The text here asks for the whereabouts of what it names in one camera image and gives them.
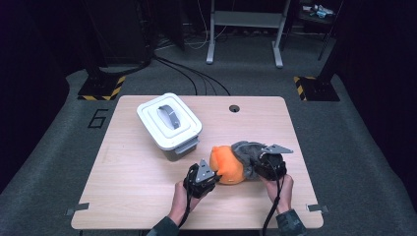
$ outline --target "table leg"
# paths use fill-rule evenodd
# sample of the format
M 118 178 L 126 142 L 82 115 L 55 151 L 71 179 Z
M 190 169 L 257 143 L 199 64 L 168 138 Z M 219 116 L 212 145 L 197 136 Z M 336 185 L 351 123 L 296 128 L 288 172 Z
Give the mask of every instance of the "table leg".
M 211 0 L 211 12 L 209 20 L 209 45 L 208 45 L 208 58 L 207 64 L 212 64 L 214 58 L 214 0 Z
M 275 66 L 277 68 L 282 68 L 283 67 L 281 53 L 279 51 L 279 43 L 281 42 L 282 32 L 283 32 L 284 27 L 285 27 L 285 22 L 286 22 L 286 17 L 287 17 L 290 2 L 291 2 L 291 0 L 286 0 L 285 1 L 284 10 L 282 12 L 281 21 L 279 23 L 278 34 L 276 35 L 276 40 L 272 42 L 273 57 L 275 58 Z

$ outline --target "yellow and black hazard tape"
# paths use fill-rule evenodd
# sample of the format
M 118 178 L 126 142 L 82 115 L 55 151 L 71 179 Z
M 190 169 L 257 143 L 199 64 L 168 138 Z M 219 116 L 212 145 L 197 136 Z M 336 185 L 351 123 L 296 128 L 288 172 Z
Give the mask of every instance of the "yellow and black hazard tape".
M 303 87 L 301 86 L 301 78 L 303 79 L 309 79 L 309 80 L 315 80 L 315 77 L 294 77 L 295 86 L 298 91 L 298 95 L 300 96 L 301 100 L 307 100 L 306 93 L 304 92 Z
M 79 95 L 79 100 L 114 100 L 119 94 L 120 89 L 122 88 L 123 82 L 125 82 L 126 77 L 122 77 L 117 81 L 116 87 L 113 90 L 113 93 L 110 95 Z

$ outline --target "black equipment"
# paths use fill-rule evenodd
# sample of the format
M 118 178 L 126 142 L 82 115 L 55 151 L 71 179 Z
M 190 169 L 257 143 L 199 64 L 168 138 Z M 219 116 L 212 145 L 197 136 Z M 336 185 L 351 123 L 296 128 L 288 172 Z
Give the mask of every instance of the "black equipment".
M 203 159 L 200 161 L 200 166 L 195 163 L 190 167 L 183 182 L 183 186 L 187 190 L 187 208 L 178 227 L 181 227 L 187 220 L 190 213 L 191 198 L 200 199 L 204 197 L 214 189 L 215 183 L 219 180 L 220 177 L 209 168 Z
M 276 198 L 273 201 L 272 208 L 269 211 L 267 219 L 264 223 L 263 228 L 263 235 L 267 234 L 267 227 L 272 217 L 273 213 L 275 212 L 276 207 L 279 203 L 279 195 L 281 193 L 282 186 L 284 184 L 284 176 L 287 172 L 285 167 L 285 161 L 282 158 L 282 153 L 292 153 L 293 151 L 287 149 L 285 147 L 281 147 L 278 145 L 272 145 L 269 147 L 262 148 L 261 151 L 263 152 L 260 157 L 260 163 L 256 163 L 254 166 L 254 170 L 257 174 L 261 175 L 262 177 L 266 178 L 269 181 L 276 181 L 277 185 L 277 193 Z M 282 178 L 282 183 L 279 185 L 279 179 Z
M 270 181 L 279 180 L 286 174 L 285 161 L 282 158 L 281 147 L 272 145 L 262 148 L 259 157 L 260 163 L 256 163 L 254 170 L 257 174 Z

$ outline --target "white plastic container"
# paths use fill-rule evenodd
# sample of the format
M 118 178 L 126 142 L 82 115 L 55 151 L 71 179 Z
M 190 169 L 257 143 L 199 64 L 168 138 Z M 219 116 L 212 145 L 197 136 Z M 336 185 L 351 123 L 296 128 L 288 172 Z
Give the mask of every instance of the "white plastic container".
M 165 156 L 176 161 L 196 149 L 203 125 L 174 93 L 141 104 L 138 115 Z

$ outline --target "black cable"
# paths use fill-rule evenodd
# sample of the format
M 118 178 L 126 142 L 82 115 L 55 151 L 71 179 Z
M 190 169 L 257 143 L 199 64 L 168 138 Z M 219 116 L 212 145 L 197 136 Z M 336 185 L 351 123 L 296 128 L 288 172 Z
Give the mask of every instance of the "black cable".
M 186 67 L 186 66 L 183 66 L 183 65 L 180 65 L 180 64 L 177 64 L 177 63 L 174 63 L 174 62 L 171 62 L 171 61 L 169 61 L 169 60 L 167 60 L 167 59 L 164 59 L 164 58 L 161 58 L 161 57 L 156 57 L 158 60 L 162 60 L 162 61 L 164 61 L 164 62 L 166 62 L 166 63 L 170 63 L 170 64 L 172 64 L 172 65 L 175 65 L 175 66 L 177 66 L 177 67 L 180 67 L 180 68 L 183 68 L 183 69 L 187 69 L 187 70 L 189 70 L 189 71 L 191 71 L 192 69 L 190 69 L 190 68 L 188 68 L 188 67 Z M 202 81 L 203 81 L 203 83 L 205 84 L 205 94 L 207 95 L 208 94 L 208 89 L 207 89 L 207 84 L 206 84 L 206 82 L 208 82 L 209 84 L 210 84 L 210 86 L 211 86 L 211 89 L 214 91 L 214 94 L 217 94 L 217 92 L 215 91 L 215 88 L 214 88 L 214 86 L 212 85 L 212 83 L 210 82 L 210 81 L 208 81 L 207 79 L 205 79 L 201 74 L 198 74 L 198 73 L 196 73 L 196 72 L 194 72 L 194 71 L 191 71 L 191 72 L 193 72 L 193 73 L 195 73 L 195 74 L 197 74 L 201 79 L 202 79 Z
M 146 66 L 148 66 L 150 64 L 150 61 L 144 62 L 141 66 L 126 70 L 126 71 L 122 71 L 122 72 L 103 72 L 100 70 L 101 73 L 105 74 L 105 75 L 109 75 L 109 76 L 115 76 L 115 77 L 123 77 L 123 76 L 127 76 L 129 74 L 138 72 L 140 70 L 142 70 L 143 68 L 145 68 Z
M 186 183 L 187 183 L 187 187 L 186 187 L 186 190 L 187 190 L 187 207 L 185 209 L 184 216 L 183 216 L 180 224 L 178 225 L 178 228 L 181 228 L 181 226 L 187 220 L 188 215 L 190 214 L 190 203 L 191 203 L 191 198 L 193 196 L 193 193 L 190 194 L 190 189 L 189 189 L 188 185 L 190 183 L 190 178 L 189 177 L 190 177 L 190 172 L 191 171 L 192 171 L 192 168 L 190 167 L 190 169 L 188 170 L 188 173 L 187 173 L 187 177 L 186 177 Z
M 284 185 L 284 179 L 285 179 L 284 178 L 285 175 L 282 176 L 282 184 L 281 184 L 281 186 L 279 186 L 279 179 L 278 179 L 278 175 L 276 174 L 276 170 L 273 171 L 273 173 L 275 174 L 275 178 L 276 178 L 276 187 L 277 187 L 276 191 L 277 191 L 277 193 L 276 193 L 276 198 L 273 201 L 272 208 L 270 209 L 269 214 L 267 216 L 267 219 L 265 220 L 265 223 L 264 223 L 264 227 L 263 227 L 263 230 L 262 230 L 262 234 L 264 236 L 267 235 L 267 227 L 268 227 L 269 221 L 272 218 L 273 212 L 276 210 L 276 207 L 278 206 L 279 199 L 280 199 L 279 195 L 281 194 L 282 186 Z
M 228 95 L 230 95 L 230 92 L 229 92 L 229 90 L 227 90 L 227 88 L 224 86 L 224 85 L 222 85 L 219 81 L 217 81 L 216 79 L 214 79 L 214 78 L 212 78 L 212 77 L 210 77 L 210 76 L 208 76 L 208 75 L 206 75 L 206 74 L 204 74 L 204 73 L 202 73 L 202 72 L 199 72 L 199 71 L 196 71 L 196 70 L 194 70 L 194 69 L 191 69 L 191 68 L 189 68 L 189 67 L 186 67 L 186 66 L 183 66 L 183 65 L 181 65 L 181 64 L 178 64 L 178 63 L 175 63 L 175 62 L 172 62 L 172 61 L 169 61 L 169 60 L 167 60 L 167 59 L 165 59 L 165 58 L 162 58 L 162 57 L 158 57 L 158 56 L 154 56 L 154 58 L 156 59 L 156 60 L 162 60 L 162 61 L 164 61 L 164 62 L 166 62 L 166 63 L 170 63 L 170 64 L 172 64 L 172 65 L 175 65 L 175 66 L 177 66 L 177 67 L 181 67 L 181 68 L 183 68 L 183 69 L 186 69 L 186 70 L 188 70 L 188 71 L 190 71 L 190 72 L 193 72 L 193 73 L 195 73 L 195 74 L 197 74 L 197 75 L 199 75 L 199 76 L 201 76 L 201 77 L 206 77 L 206 78 L 208 78 L 208 79 L 211 79 L 212 81 L 214 81 L 214 82 L 216 82 L 218 85 L 220 85 L 226 92 L 227 92 L 227 94 Z
M 189 76 L 187 76 L 184 72 L 182 72 L 182 71 L 178 70 L 177 68 L 175 68 L 175 67 L 173 67 L 173 66 L 171 66 L 171 65 L 168 65 L 167 63 L 163 62 L 162 60 L 159 60 L 157 57 L 154 57 L 154 59 L 155 59 L 156 61 L 158 61 L 158 62 L 160 62 L 160 63 L 164 64 L 165 66 L 170 67 L 170 68 L 174 69 L 175 71 L 177 71 L 177 72 L 181 73 L 183 76 L 187 77 L 187 79 L 188 79 L 188 80 L 189 80 L 189 81 L 193 84 L 193 86 L 194 86 L 194 92 L 195 92 L 195 94 L 197 95 L 197 87 L 196 87 L 196 84 L 194 83 L 194 81 L 193 81 L 193 80 L 192 80 Z

